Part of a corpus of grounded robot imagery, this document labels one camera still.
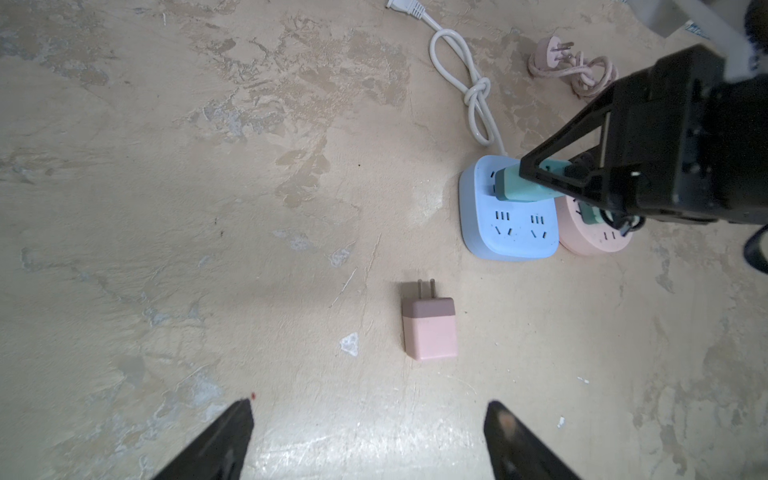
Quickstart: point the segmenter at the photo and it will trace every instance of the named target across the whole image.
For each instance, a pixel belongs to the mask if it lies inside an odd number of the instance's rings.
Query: power outlet
[[[462,173],[458,183],[462,236],[477,257],[535,260],[558,249],[554,200],[511,202],[496,198],[496,172],[518,163],[514,158],[486,155]]]
[[[584,223],[579,203],[573,197],[556,198],[554,204],[558,211],[560,243],[577,255],[618,252],[632,240],[632,232],[622,237],[605,223]]]

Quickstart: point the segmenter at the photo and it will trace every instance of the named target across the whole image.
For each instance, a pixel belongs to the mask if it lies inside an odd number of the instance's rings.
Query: blue power strip
[[[458,181],[462,236],[469,251],[487,260],[520,262],[546,258],[560,235],[554,199],[510,202],[495,196],[495,173],[520,160],[486,155]]]

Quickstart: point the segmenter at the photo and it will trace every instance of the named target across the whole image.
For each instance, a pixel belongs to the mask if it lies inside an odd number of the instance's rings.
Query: round pink power strip
[[[622,237],[605,223],[587,225],[581,219],[579,204],[569,196],[554,199],[558,210],[560,243],[577,255],[600,255],[623,250],[632,240],[632,232]]]

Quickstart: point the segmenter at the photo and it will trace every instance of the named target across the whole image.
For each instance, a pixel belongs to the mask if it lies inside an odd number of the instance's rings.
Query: beige floor
[[[145,480],[251,393],[243,478],[491,478],[491,399],[585,480],[768,475],[754,227],[472,256],[457,180],[485,151],[432,32],[384,3],[0,5],[0,477]],[[427,8],[492,80],[513,156],[584,106],[526,73],[539,38],[622,74],[700,40],[608,0]],[[420,364],[399,299],[430,277],[460,355]]]

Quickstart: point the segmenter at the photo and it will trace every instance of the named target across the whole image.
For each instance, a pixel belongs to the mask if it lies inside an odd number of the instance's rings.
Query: concrete surface
[[[485,151],[384,3],[0,5],[1,477],[144,480],[253,393],[243,478],[491,478],[491,399],[585,479],[764,478],[754,227],[473,257],[457,181]],[[525,71],[548,32],[621,74],[699,41],[608,0],[427,7],[515,156],[584,106]],[[420,364],[399,299],[430,277],[460,353]]]

